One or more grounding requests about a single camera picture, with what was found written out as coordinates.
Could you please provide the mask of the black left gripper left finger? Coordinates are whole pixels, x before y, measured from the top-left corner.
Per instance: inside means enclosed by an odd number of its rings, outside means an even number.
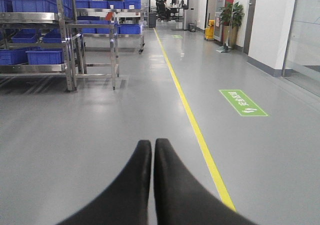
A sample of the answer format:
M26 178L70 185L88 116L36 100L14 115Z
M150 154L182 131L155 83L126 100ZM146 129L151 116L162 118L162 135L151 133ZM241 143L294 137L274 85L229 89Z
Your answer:
M147 225L152 147L139 140L119 175L93 201L61 225Z

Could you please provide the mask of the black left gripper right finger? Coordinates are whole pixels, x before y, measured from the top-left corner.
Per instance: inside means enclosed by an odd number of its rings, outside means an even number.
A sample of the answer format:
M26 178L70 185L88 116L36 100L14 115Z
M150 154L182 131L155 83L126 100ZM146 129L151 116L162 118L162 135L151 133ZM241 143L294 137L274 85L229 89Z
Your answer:
M170 141L155 141L153 189L159 225L251 225L212 195L186 168Z

